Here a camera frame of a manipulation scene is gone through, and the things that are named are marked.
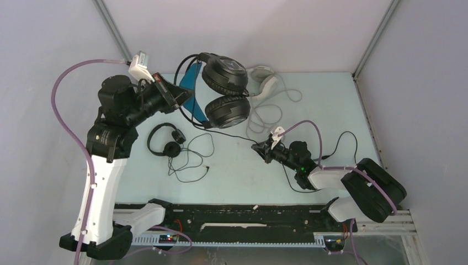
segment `light blue table surface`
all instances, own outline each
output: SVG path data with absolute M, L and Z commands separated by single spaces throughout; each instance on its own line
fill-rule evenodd
M 163 75 L 172 81 L 173 75 Z M 369 133 L 364 113 L 350 73 L 282 73 L 288 88 L 298 89 L 303 93 L 299 103 L 291 102 L 285 94 L 271 99 L 269 102 L 283 109 L 283 119 L 279 123 L 285 129 L 300 120 L 313 120 L 319 127 L 323 138 L 323 154 L 330 154 L 339 135 L 346 130 L 356 134 L 359 141 L 358 161 L 369 157 L 377 161 L 377 155 Z M 254 91 L 258 84 L 249 83 L 249 90 Z M 198 78 L 196 98 L 202 109 L 220 96 L 206 86 Z M 276 119 L 278 112 L 263 109 L 261 114 L 265 120 Z M 316 193 L 301 194 L 293 192 L 288 183 L 282 166 L 273 161 L 266 164 L 251 149 L 251 142 L 212 134 L 215 153 L 205 158 L 204 165 L 210 167 L 209 173 L 201 181 L 195 183 L 178 182 L 175 175 L 168 176 L 167 157 L 156 157 L 146 148 L 146 139 L 151 129 L 164 122 L 173 123 L 191 140 L 204 133 L 192 127 L 179 111 L 163 115 L 156 114 L 141 124 L 137 130 L 139 138 L 134 143 L 131 156 L 121 177 L 116 197 L 121 203 L 143 203 L 149 199 L 158 198 L 171 203 L 205 203 L 205 204 L 314 204 L 327 203 L 337 196 L 348 196 L 347 192 L 334 189 L 324 189 Z M 247 122 L 224 129 L 222 132 L 245 136 Z M 171 141 L 170 128 L 158 131 L 152 140 L 154 150 L 162 150 Z M 257 141 L 264 141 L 268 133 L 252 135 Z M 318 157 L 318 137 L 310 124 L 302 124 L 285 137 L 285 144 L 292 141 L 306 141 L 312 157 Z M 207 154 L 211 151 L 208 137 L 196 139 L 192 150 Z M 338 150 L 331 158 L 324 161 L 326 166 L 345 166 L 353 164 L 355 149 L 354 138 L 350 134 L 343 135 Z M 174 166 L 185 162 L 186 153 L 174 159 Z M 190 155 L 190 165 L 199 163 L 199 158 Z M 183 180 L 197 179 L 204 174 L 206 168 L 188 169 L 178 173 Z M 299 189 L 294 180 L 294 171 L 287 169 L 293 187 Z

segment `white headphones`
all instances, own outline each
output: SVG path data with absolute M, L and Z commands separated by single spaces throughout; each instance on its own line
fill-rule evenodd
M 259 94 L 251 93 L 253 101 L 261 101 L 266 99 L 276 89 L 278 79 L 271 67 L 259 65 L 249 68 L 247 73 L 253 80 L 261 83 Z

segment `blue object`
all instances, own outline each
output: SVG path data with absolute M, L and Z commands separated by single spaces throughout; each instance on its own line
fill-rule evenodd
M 185 73 L 184 77 L 182 77 L 182 80 L 180 81 L 179 86 L 186 88 L 186 89 L 193 90 L 195 87 L 195 80 L 196 80 L 196 77 L 198 77 L 198 74 L 200 73 L 200 69 L 201 69 L 201 62 L 198 63 L 198 65 L 197 63 L 192 64 L 189 70 Z M 203 111 L 201 111 L 200 105 L 198 105 L 198 102 L 196 101 L 194 96 L 191 97 L 188 101 L 186 101 L 183 104 L 183 106 L 186 110 L 188 110 L 188 112 L 193 114 L 193 118 L 195 118 L 198 122 L 208 121 Z

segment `white wall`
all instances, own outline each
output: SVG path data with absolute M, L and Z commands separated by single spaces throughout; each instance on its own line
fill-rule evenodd
M 131 52 L 148 52 L 161 73 L 201 51 L 281 72 L 352 72 L 391 0 L 105 2 Z
M 359 80 L 430 263 L 466 264 L 468 1 L 402 1 Z
M 50 92 L 67 67 L 120 53 L 88 0 L 2 1 L 0 36 L 0 264 L 71 264 L 58 242 L 75 223 L 86 163 L 55 120 Z M 86 66 L 59 87 L 58 108 L 83 141 L 102 80 L 124 72 Z

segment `headphones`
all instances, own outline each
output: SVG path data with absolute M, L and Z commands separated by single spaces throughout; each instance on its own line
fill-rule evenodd
M 205 114 L 201 112 L 196 100 L 184 104 L 185 108 L 190 112 L 193 110 L 194 118 L 201 122 L 205 129 L 223 129 L 246 120 L 250 114 L 250 104 L 247 99 L 248 73 L 245 67 L 229 57 L 207 52 L 192 57 L 206 63 L 201 72 L 203 81 L 223 96 L 208 103 Z M 180 86 L 193 89 L 193 78 L 198 76 L 199 67 L 199 63 L 189 66 Z
M 275 76 L 275 72 L 271 67 L 259 65 L 253 68 L 249 68 L 247 73 L 250 74 L 250 77 L 254 81 L 261 83 L 259 94 L 250 94 L 253 101 L 261 101 L 266 99 L 276 89 L 278 78 Z
M 155 152 L 151 150 L 150 148 L 151 139 L 153 138 L 153 135 L 155 134 L 155 132 L 162 127 L 171 127 L 172 129 L 174 129 L 171 132 L 171 135 L 174 141 L 168 142 L 164 146 L 164 150 L 162 152 Z M 162 123 L 162 124 L 157 125 L 151 130 L 148 136 L 148 140 L 146 141 L 146 146 L 148 147 L 148 150 L 155 156 L 168 156 L 168 157 L 174 158 L 180 154 L 180 151 L 182 149 L 180 145 L 183 144 L 185 141 L 186 141 L 185 135 L 179 129 L 177 129 L 176 126 L 174 126 L 171 123 Z

